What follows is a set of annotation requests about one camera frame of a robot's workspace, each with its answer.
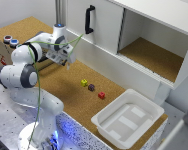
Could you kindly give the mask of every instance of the handle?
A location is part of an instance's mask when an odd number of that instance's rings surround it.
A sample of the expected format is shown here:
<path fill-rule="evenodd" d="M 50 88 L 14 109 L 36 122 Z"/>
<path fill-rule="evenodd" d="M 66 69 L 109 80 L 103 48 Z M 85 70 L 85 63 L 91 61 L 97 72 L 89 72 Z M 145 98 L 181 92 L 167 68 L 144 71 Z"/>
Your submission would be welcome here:
<path fill-rule="evenodd" d="M 92 10 L 95 10 L 95 7 L 90 5 L 90 8 L 86 10 L 86 24 L 85 24 L 85 30 L 86 34 L 92 33 L 94 30 L 90 28 L 90 12 Z"/>

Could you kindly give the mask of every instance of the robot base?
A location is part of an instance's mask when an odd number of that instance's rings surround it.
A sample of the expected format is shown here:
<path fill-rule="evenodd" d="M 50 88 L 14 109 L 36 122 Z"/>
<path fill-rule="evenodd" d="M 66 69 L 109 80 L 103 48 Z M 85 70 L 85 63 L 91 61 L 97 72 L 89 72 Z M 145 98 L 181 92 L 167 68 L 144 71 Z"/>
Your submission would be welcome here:
<path fill-rule="evenodd" d="M 33 128 L 34 128 L 34 122 L 33 123 L 31 123 L 31 124 L 29 124 L 29 125 L 27 125 L 21 132 L 20 132 L 20 134 L 19 134 L 19 137 L 18 137 L 18 149 L 19 150 L 51 150 L 50 148 L 49 148 L 49 144 L 47 143 L 47 142 L 43 142 L 43 143 L 41 143 L 40 144 L 40 146 L 39 146 L 39 148 L 35 148 L 34 146 L 32 146 L 32 145 L 30 145 L 29 146 L 29 149 L 27 148 L 28 147 L 28 145 L 29 145 L 29 137 L 31 136 L 31 133 L 32 133 L 32 130 L 33 130 Z M 60 135 L 57 135 L 58 137 L 58 139 L 57 139 L 57 141 L 58 141 L 58 149 L 57 150 L 60 150 L 61 149 L 61 147 L 62 147 L 62 145 L 63 145 L 63 142 L 64 142 L 64 139 L 63 139 L 63 137 L 62 136 L 60 136 Z"/>

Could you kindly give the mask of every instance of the green cable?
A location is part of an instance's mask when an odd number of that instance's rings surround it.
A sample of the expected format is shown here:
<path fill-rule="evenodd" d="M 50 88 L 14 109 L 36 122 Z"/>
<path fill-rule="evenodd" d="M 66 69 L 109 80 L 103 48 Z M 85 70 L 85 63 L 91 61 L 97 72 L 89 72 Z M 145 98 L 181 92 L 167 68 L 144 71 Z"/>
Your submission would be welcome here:
<path fill-rule="evenodd" d="M 49 45 L 67 45 L 67 44 L 70 44 L 70 43 L 73 43 L 75 41 L 77 41 L 75 43 L 75 46 L 73 47 L 72 51 L 70 52 L 70 54 L 68 55 L 68 57 L 70 57 L 70 55 L 72 54 L 74 48 L 77 46 L 77 44 L 79 43 L 80 39 L 82 38 L 83 34 L 80 35 L 78 38 L 76 38 L 75 40 L 73 41 L 70 41 L 68 43 L 64 43 L 64 44 L 52 44 L 52 43 L 46 43 L 46 42 L 40 42 L 40 41 L 33 41 L 33 42 L 30 42 L 30 43 L 44 43 L 44 44 L 49 44 Z M 37 65 L 36 65 L 36 62 L 35 62 L 35 59 L 34 59 L 34 55 L 28 45 L 28 49 L 29 49 L 29 52 L 30 52 L 30 55 L 33 59 L 33 62 L 34 62 L 34 66 L 35 66 L 35 69 L 36 69 L 36 73 L 37 73 L 37 78 L 38 78 L 38 87 L 39 87 L 39 94 L 38 94 L 38 112 L 37 112 L 37 116 L 36 116 L 36 121 L 35 121 L 35 124 L 34 124 L 34 128 L 33 128 L 33 131 L 31 133 L 31 138 L 29 140 L 29 144 L 28 144 L 28 147 L 27 147 L 27 150 L 29 149 L 29 146 L 31 144 L 31 141 L 32 141 L 32 137 L 33 137 L 33 134 L 34 134 L 34 130 L 35 130 L 35 127 L 36 127 L 36 122 L 38 121 L 38 117 L 39 117 L 39 112 L 40 112 L 40 91 L 41 91 L 41 86 L 40 86 L 40 78 L 39 78 L 39 72 L 38 72 L 38 69 L 37 69 Z"/>

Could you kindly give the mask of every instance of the red toy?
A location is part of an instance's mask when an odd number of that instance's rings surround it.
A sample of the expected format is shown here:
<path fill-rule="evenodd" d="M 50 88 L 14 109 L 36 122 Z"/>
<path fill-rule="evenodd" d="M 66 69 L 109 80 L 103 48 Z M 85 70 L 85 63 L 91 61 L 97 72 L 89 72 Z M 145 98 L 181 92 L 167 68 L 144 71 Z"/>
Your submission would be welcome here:
<path fill-rule="evenodd" d="M 104 99 L 105 93 L 104 93 L 104 92 L 100 92 L 100 93 L 98 94 L 98 97 L 101 98 L 101 99 Z"/>

